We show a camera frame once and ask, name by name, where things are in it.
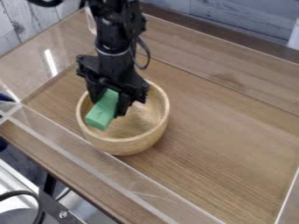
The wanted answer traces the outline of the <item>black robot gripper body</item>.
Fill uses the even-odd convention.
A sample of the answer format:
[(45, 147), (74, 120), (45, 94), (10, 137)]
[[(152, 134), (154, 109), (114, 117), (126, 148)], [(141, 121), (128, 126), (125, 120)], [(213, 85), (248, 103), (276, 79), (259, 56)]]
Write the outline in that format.
[(102, 52), (96, 55), (81, 54), (76, 57), (77, 76), (85, 81), (104, 81), (106, 88), (116, 92), (130, 90), (133, 92), (133, 101), (145, 103), (149, 84), (136, 72), (136, 44), (118, 55), (106, 56)]

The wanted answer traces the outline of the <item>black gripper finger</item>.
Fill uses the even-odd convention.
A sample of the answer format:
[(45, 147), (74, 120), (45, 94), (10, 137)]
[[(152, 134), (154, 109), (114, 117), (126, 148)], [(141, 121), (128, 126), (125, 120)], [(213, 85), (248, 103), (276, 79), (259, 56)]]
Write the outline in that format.
[(117, 92), (114, 117), (124, 116), (132, 105), (133, 92), (128, 89)]
[(102, 80), (98, 80), (98, 81), (88, 80), (86, 89), (88, 89), (89, 99), (93, 103), (96, 103), (106, 91), (106, 83)]

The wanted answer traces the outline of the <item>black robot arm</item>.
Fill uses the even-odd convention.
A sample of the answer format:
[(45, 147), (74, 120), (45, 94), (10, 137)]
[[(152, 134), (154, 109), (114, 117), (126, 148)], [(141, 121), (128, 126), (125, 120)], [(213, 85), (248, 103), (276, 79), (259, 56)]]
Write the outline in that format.
[(97, 103), (110, 89), (117, 93), (113, 117), (124, 116), (133, 102), (145, 103), (149, 84), (136, 68), (149, 66), (150, 51), (140, 35), (146, 19), (138, 0), (86, 0), (96, 24), (96, 55), (76, 58), (77, 76), (86, 83), (89, 99)]

